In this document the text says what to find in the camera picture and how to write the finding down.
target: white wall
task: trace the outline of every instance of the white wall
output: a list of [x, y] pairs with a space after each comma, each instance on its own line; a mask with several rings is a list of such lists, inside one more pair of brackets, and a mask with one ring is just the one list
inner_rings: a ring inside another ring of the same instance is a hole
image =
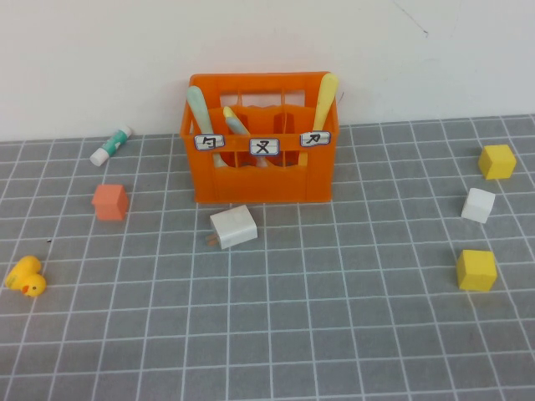
[[397, 4], [0, 0], [0, 140], [177, 132], [209, 72], [329, 69], [341, 123], [535, 111], [533, 0]]

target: orange plastic crate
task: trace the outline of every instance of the orange plastic crate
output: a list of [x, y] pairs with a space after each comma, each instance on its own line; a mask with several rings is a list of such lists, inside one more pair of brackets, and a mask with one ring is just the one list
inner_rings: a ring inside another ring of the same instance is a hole
[[[336, 141], [339, 135], [336, 102], [325, 121], [328, 145], [302, 147], [300, 135], [310, 132], [325, 72], [290, 74], [198, 74], [190, 85], [204, 94], [214, 133], [224, 135], [225, 146], [197, 150], [195, 135], [201, 131], [186, 102], [181, 125], [190, 164], [195, 200], [200, 203], [326, 202], [331, 200]], [[304, 106], [287, 104], [286, 98], [304, 92]], [[244, 95], [280, 95], [280, 105], [243, 106]], [[234, 135], [223, 116], [222, 96], [237, 96], [231, 109], [251, 136]], [[250, 139], [278, 139], [279, 153], [266, 157], [269, 166], [256, 167], [249, 153]], [[215, 167], [212, 153], [219, 153], [228, 167]]]

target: yellow cube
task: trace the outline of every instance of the yellow cube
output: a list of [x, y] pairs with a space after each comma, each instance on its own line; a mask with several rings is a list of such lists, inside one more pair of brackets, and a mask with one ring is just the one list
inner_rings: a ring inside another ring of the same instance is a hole
[[497, 279], [494, 254], [465, 249], [457, 261], [459, 288], [466, 291], [489, 291]]
[[509, 145], [488, 145], [483, 148], [477, 164], [487, 180], [499, 180], [511, 176], [517, 159]]

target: rubber duck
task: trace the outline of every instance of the rubber duck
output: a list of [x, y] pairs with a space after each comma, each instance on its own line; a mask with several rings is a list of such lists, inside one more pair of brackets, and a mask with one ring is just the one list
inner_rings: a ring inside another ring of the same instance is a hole
[[39, 296], [47, 287], [44, 277], [38, 274], [40, 270], [41, 262], [37, 257], [25, 256], [9, 272], [6, 287], [20, 290], [27, 297]]

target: glue stick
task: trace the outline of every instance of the glue stick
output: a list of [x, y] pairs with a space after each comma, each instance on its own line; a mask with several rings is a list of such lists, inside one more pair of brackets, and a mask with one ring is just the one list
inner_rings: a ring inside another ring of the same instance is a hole
[[106, 141], [106, 143], [100, 146], [91, 157], [89, 157], [89, 160], [91, 160], [91, 163], [94, 165], [102, 165], [131, 135], [132, 130], [129, 127], [119, 129]]

